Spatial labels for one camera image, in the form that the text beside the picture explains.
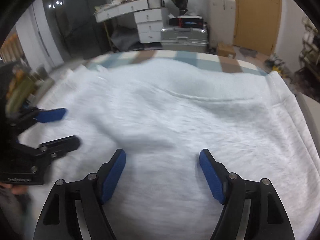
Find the person's left hand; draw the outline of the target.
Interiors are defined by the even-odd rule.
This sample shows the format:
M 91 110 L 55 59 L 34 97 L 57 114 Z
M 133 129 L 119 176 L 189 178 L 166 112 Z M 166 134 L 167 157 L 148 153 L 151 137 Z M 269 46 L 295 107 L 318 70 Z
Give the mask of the person's left hand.
M 14 195 L 26 194 L 28 191 L 28 187 L 23 185 L 11 185 L 11 184 L 0 183 L 0 186 L 1 188 L 9 189 L 11 193 Z

